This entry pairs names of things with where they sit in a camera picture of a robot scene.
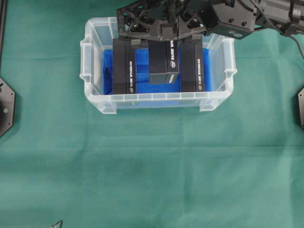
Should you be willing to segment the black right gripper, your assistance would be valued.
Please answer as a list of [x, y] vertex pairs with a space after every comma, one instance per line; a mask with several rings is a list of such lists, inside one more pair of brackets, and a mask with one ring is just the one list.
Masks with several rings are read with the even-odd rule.
[[207, 5], [204, 0], [137, 0], [116, 10], [118, 37], [170, 41], [206, 34]]

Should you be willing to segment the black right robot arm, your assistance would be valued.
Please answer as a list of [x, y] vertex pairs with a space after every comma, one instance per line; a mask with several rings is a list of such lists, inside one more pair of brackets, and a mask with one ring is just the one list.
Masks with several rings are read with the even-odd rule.
[[154, 41], [217, 34], [243, 39], [273, 29], [304, 33], [302, 0], [138, 0], [116, 10], [120, 37]]

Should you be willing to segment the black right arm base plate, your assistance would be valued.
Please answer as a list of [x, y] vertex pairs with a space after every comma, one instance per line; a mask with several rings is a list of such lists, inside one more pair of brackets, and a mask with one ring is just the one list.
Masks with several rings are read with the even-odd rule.
[[298, 93], [300, 126], [304, 129], [304, 88]]

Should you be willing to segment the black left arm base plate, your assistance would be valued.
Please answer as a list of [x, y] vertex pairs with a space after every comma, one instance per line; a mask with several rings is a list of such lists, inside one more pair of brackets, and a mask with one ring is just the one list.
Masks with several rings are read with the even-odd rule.
[[3, 136], [14, 122], [15, 92], [0, 79], [0, 136]]

